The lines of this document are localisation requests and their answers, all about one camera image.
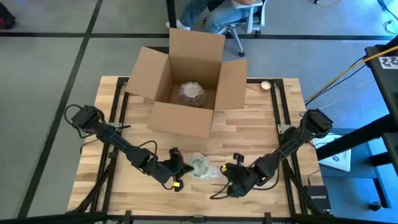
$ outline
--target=plastic bag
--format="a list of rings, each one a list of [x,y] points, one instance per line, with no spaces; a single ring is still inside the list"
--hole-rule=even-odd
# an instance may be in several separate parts
[[[181,85],[178,101],[186,106],[199,107],[205,103],[206,93],[197,82],[187,82]]]
[[[209,160],[199,152],[191,155],[190,166],[193,171],[190,174],[196,178],[209,179],[218,177],[218,168],[210,164]]]

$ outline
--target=butcher block tabletop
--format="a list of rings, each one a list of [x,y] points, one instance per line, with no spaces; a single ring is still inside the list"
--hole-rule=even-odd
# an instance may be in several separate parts
[[[118,77],[102,77],[98,87],[95,106],[104,112],[106,120],[109,119],[117,80]],[[300,83],[297,78],[284,78],[283,81],[290,118],[292,124],[297,126],[301,119],[300,113],[305,111]],[[123,94],[124,87],[121,90],[116,121]],[[279,91],[277,99],[283,120]],[[123,129],[122,136],[134,146],[155,140],[158,143],[159,161],[169,159],[169,150],[178,147],[185,162],[189,162],[188,158],[194,152],[200,152],[209,158],[210,164],[219,167],[227,162],[235,163],[233,154],[238,152],[245,156],[244,165],[248,166],[258,157],[277,149],[279,145],[270,91],[262,90],[258,83],[247,84],[244,109],[215,111],[208,139],[149,129],[151,108],[151,100],[130,95],[124,125],[131,127]],[[77,207],[94,186],[102,148],[100,141],[89,143],[83,148],[68,210]],[[153,144],[146,145],[146,148],[154,150]],[[297,157],[301,178],[306,185],[308,175],[319,170],[317,155],[311,145],[305,144],[297,151]],[[123,153],[119,153],[108,213],[124,215],[126,210],[131,210],[134,215],[263,217],[264,212],[269,212],[273,217],[289,217],[281,165],[279,172],[279,183],[272,190],[251,190],[245,197],[211,200],[209,197],[227,183],[221,174],[210,179],[198,179],[185,174],[182,178],[184,188],[180,192],[174,192],[165,190],[153,177],[139,172],[130,165]],[[271,186],[275,178],[276,175],[263,187]],[[312,185],[323,185],[319,172],[310,178]],[[172,179],[166,183],[167,187],[171,185]],[[299,196],[293,184],[292,188],[295,209],[300,212]],[[97,210],[102,208],[104,189],[103,187],[100,193]]]

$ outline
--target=person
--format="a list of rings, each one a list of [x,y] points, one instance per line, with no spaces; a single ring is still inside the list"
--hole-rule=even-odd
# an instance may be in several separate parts
[[[190,30],[191,26],[199,18],[200,14],[208,7],[209,3],[219,4],[210,12],[203,28],[205,32],[217,33],[223,24],[238,21],[249,16],[250,8],[237,9],[236,5],[251,5],[256,0],[190,0],[179,20],[177,28]]]

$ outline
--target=open cardboard box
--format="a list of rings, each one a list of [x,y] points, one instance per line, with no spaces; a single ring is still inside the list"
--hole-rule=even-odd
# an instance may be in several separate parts
[[[169,54],[141,48],[126,91],[154,100],[149,128],[208,138],[214,110],[244,108],[247,60],[222,62],[225,36],[170,29]],[[176,103],[181,84],[198,82],[201,108]]]

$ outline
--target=black table leg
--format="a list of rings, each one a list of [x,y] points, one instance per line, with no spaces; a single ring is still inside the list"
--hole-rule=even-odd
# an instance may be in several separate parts
[[[379,138],[383,133],[397,131],[397,125],[391,115],[385,115],[349,134],[346,134],[317,149],[318,160],[325,159],[335,154],[344,152],[359,144]]]
[[[392,162],[390,154],[388,152],[384,152],[375,156],[369,157],[372,165],[381,166],[385,164],[390,164]]]
[[[170,28],[177,28],[174,0],[166,0],[167,15],[169,15]]]

